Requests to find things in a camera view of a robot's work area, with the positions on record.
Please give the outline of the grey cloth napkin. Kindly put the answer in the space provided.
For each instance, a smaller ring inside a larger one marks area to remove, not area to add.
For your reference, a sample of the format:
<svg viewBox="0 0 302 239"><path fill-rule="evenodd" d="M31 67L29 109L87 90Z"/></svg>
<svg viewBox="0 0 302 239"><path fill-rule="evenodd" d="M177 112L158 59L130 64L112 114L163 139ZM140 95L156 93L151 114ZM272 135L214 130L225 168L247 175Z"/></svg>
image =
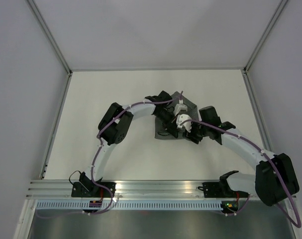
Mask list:
<svg viewBox="0 0 302 239"><path fill-rule="evenodd" d="M179 114L187 114L190 118L198 120L197 105L188 98L182 96L183 104L187 107L182 109ZM175 115L175 106L179 103L179 99L175 99L164 105L157 105L155 109L155 138L159 140L183 139L185 128L177 128Z"/></svg>

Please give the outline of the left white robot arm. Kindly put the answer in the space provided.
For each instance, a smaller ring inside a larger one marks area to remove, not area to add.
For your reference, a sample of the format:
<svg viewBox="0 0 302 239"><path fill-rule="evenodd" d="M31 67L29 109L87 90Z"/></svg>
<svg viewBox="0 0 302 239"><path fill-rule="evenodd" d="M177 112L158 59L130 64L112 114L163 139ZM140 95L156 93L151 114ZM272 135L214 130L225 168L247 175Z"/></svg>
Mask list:
<svg viewBox="0 0 302 239"><path fill-rule="evenodd" d="M133 120L153 115L160 120L166 133L178 138L178 114L169 111L173 102L182 103L182 93L172 98L162 91L157 96L147 96L131 105L111 104L98 124L99 148L89 168L82 172L79 180L73 184L72 196L95 197L100 190L107 190L112 195L112 191L101 184L104 168L115 146L125 139Z"/></svg>

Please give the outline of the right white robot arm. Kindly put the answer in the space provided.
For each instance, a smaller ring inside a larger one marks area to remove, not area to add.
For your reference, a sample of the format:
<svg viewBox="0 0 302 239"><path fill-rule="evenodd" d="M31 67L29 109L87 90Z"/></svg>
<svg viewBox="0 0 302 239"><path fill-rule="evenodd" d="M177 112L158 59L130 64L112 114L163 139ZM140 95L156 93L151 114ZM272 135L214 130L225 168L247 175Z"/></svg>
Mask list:
<svg viewBox="0 0 302 239"><path fill-rule="evenodd" d="M235 192L256 195L267 206L296 194L300 186L290 157L276 154L259 147L244 136L235 125L222 122L213 106L200 110L201 120L188 115L177 118L176 124L184 128L184 138L199 143L209 137L240 156L254 170L254 174L243 174L238 170L227 172L219 178L219 192L230 197Z"/></svg>

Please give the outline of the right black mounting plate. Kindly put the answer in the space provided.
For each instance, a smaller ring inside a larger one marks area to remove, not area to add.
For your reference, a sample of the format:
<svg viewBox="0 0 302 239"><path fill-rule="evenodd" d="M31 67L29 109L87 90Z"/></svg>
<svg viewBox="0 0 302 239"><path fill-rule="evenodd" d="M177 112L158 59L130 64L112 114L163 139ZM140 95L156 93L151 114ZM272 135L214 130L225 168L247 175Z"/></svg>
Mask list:
<svg viewBox="0 0 302 239"><path fill-rule="evenodd" d="M247 198L248 193L233 191L228 186L222 186L219 182L203 182L197 187L202 191L205 198Z"/></svg>

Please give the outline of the black mounting plate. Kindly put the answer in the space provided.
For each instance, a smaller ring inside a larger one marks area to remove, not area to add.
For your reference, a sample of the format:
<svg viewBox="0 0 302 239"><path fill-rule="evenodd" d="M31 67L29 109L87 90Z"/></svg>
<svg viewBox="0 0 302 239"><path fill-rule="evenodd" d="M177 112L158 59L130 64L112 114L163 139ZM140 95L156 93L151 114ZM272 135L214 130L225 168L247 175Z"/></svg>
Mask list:
<svg viewBox="0 0 302 239"><path fill-rule="evenodd" d="M219 182L203 182L197 187L202 191L205 198L247 198L248 193L233 191L228 186L222 186Z"/></svg>
<svg viewBox="0 0 302 239"><path fill-rule="evenodd" d="M73 184L71 197L73 198L110 198L111 194L116 190L115 182L100 182L102 187L99 187L92 182L89 185L84 186L81 182L75 182Z"/></svg>

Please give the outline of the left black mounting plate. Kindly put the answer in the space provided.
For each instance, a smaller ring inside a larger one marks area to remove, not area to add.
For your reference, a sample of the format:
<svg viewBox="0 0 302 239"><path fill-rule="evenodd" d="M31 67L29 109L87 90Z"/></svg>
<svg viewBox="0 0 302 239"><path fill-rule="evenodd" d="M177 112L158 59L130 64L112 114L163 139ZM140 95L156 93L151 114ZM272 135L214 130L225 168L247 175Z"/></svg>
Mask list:
<svg viewBox="0 0 302 239"><path fill-rule="evenodd" d="M73 198L110 198L111 194L116 190L115 182L100 182L102 187L99 187L92 182L89 185L84 186L81 182L75 182L73 184L71 197Z"/></svg>

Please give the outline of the right aluminium frame post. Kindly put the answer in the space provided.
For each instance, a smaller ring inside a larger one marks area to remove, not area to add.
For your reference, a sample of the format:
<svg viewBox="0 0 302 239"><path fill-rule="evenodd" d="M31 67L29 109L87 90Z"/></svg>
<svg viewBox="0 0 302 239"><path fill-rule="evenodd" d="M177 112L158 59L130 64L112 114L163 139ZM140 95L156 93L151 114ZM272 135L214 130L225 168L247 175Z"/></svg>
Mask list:
<svg viewBox="0 0 302 239"><path fill-rule="evenodd" d="M260 39L257 42L257 45L255 46L253 52L251 53L247 63L242 69L242 73L246 75L250 68L252 67L253 63L255 62L256 58L258 57L261 49L263 48L265 42L267 41L268 37L270 36L272 30L276 26L277 22L279 21L283 11L285 10L286 6L288 5L290 1L289 0L280 0L279 4L277 5L274 13L272 14L269 22L267 23L267 26L265 30L263 31Z"/></svg>

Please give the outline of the aluminium frame post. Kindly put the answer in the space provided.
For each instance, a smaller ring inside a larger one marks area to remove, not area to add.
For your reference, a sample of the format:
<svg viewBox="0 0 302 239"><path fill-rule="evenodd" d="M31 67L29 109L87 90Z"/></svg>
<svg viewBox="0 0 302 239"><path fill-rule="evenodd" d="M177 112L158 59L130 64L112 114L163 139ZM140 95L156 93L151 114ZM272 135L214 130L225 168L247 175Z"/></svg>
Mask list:
<svg viewBox="0 0 302 239"><path fill-rule="evenodd" d="M270 36L272 30L276 26L277 22L279 21L283 11L285 10L286 6L288 5L290 1L289 0L280 0L279 4L277 5L274 13L272 14L269 22L267 23L267 26L265 30L263 31L260 39L257 42L257 45L255 46L253 52L251 53L247 63L242 69L242 73L246 75L250 68L252 67L253 63L255 62L256 58L258 57L261 49L263 48L265 42L267 41L268 37Z"/></svg>
<svg viewBox="0 0 302 239"><path fill-rule="evenodd" d="M54 53L56 54L60 64L62 65L62 67L64 68L64 70L66 71L66 73L68 74L68 76L70 76L72 74L72 70L69 66L69 64L67 63L57 41L55 40L43 14L41 13L37 3L35 0L26 0L25 1L28 5L28 7L30 8L32 14L34 15L36 21L38 22L41 30L43 31L45 37L47 38L47 40L49 41Z"/></svg>

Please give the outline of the left aluminium frame post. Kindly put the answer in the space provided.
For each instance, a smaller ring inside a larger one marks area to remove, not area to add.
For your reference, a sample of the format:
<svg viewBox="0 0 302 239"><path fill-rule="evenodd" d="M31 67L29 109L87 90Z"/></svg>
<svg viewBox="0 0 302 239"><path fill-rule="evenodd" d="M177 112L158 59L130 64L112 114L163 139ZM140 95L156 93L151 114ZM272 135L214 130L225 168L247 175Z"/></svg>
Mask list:
<svg viewBox="0 0 302 239"><path fill-rule="evenodd" d="M66 73L68 74L68 76L70 76L72 74L72 70L69 66L69 64L67 63L57 41L55 40L43 14L41 13L37 3L35 0L26 0L25 1L28 5L28 7L30 8L32 14L34 15L36 21L38 22L41 30L43 31L45 37L47 38L47 40L49 41L54 53L56 54L60 64L62 65L62 67L64 68L64 70L66 71Z"/></svg>

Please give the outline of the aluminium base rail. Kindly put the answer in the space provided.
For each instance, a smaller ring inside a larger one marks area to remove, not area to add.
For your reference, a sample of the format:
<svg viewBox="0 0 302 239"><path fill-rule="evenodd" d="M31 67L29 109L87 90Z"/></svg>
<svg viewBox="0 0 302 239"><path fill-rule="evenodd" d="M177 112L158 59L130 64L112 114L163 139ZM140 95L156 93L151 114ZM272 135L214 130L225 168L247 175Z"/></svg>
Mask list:
<svg viewBox="0 0 302 239"><path fill-rule="evenodd" d="M206 199L217 180L107 180L116 198L124 200L200 200ZM25 193L26 199L72 199L77 192L75 183L68 180L32 180Z"/></svg>

